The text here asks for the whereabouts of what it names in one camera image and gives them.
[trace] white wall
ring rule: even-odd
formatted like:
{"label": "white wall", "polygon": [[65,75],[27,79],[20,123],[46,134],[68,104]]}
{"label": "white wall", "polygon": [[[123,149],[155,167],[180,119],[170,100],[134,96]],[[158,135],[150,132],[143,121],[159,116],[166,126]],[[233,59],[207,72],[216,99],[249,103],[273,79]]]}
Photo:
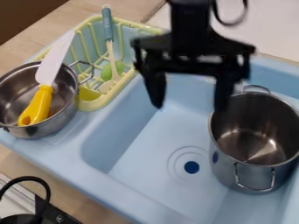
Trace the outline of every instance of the white wall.
{"label": "white wall", "polygon": [[[218,0],[222,18],[237,17],[242,11],[241,0]],[[227,28],[212,20],[221,34],[253,43],[258,51],[299,61],[299,0],[248,0],[247,20]],[[149,22],[170,28],[169,6],[165,5]]]}

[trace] wooden countertop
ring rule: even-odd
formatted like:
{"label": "wooden countertop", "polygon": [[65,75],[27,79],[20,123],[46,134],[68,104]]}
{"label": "wooden countertop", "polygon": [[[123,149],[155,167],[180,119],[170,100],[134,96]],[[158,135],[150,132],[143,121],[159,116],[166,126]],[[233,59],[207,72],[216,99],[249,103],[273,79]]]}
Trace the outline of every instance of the wooden countertop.
{"label": "wooden countertop", "polygon": [[[99,13],[103,4],[110,4],[116,17],[139,22],[162,3],[162,0],[70,0],[0,46],[0,74],[19,66],[64,32],[93,14]],[[2,145],[0,145],[0,172],[12,179],[24,175],[41,177],[52,188],[53,205],[84,224],[128,223]],[[24,185],[41,197],[44,196],[43,190],[37,185],[33,183]]]}

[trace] saucepan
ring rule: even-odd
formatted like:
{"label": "saucepan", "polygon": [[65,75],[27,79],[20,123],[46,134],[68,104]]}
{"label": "saucepan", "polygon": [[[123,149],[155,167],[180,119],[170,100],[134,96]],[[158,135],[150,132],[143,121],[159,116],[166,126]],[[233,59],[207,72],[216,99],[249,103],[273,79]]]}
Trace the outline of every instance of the saucepan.
{"label": "saucepan", "polygon": [[[53,83],[52,105],[47,119],[33,125],[17,126],[17,119],[31,101],[38,89],[35,73],[41,61],[19,66],[0,77],[0,127],[13,136],[26,139],[45,137],[62,129],[74,117],[75,96],[79,85],[94,77],[94,65],[76,61],[72,65],[63,64]],[[81,63],[92,67],[92,75],[78,83],[72,66]]]}
{"label": "saucepan", "polygon": [[289,177],[299,153],[299,116],[261,86],[245,86],[209,120],[210,163],[218,180],[243,193],[268,193]]}

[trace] dish drying rack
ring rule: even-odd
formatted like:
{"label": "dish drying rack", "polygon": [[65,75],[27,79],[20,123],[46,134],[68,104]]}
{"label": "dish drying rack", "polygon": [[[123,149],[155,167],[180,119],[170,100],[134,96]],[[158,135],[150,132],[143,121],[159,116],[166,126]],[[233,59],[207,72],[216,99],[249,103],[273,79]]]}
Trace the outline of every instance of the dish drying rack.
{"label": "dish drying rack", "polygon": [[[95,111],[107,106],[127,84],[136,76],[133,66],[135,57],[134,50],[130,47],[130,40],[135,37],[161,34],[157,28],[149,27],[145,24],[137,24],[117,17],[113,18],[114,23],[114,52],[115,61],[121,60],[125,69],[121,79],[117,81],[105,94],[99,91],[99,87],[104,80],[101,78],[103,67],[110,63],[108,50],[104,39],[104,29],[102,15],[88,18],[74,28],[76,35],[72,45],[64,59],[66,65],[71,65],[75,61],[82,60],[94,65],[94,77],[85,82],[76,97],[77,108],[82,111]],[[43,52],[35,56],[32,61],[42,60],[50,50],[47,47]],[[77,64],[74,71],[78,74],[78,81],[83,81],[91,76],[92,66]],[[89,99],[82,97],[82,92],[88,92]]]}

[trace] toy sink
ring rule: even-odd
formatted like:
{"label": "toy sink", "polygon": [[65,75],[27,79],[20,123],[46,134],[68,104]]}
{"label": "toy sink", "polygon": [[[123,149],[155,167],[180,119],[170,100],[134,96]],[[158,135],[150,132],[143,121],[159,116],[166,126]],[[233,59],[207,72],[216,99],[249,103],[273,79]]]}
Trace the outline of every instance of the toy sink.
{"label": "toy sink", "polygon": [[[213,176],[207,128],[212,81],[169,75],[165,105],[157,110],[142,77],[128,77],[109,104],[78,111],[60,132],[32,141],[0,130],[0,142],[134,223],[298,223],[298,170],[277,191],[255,196]],[[299,109],[298,67],[257,59],[250,82]]]}

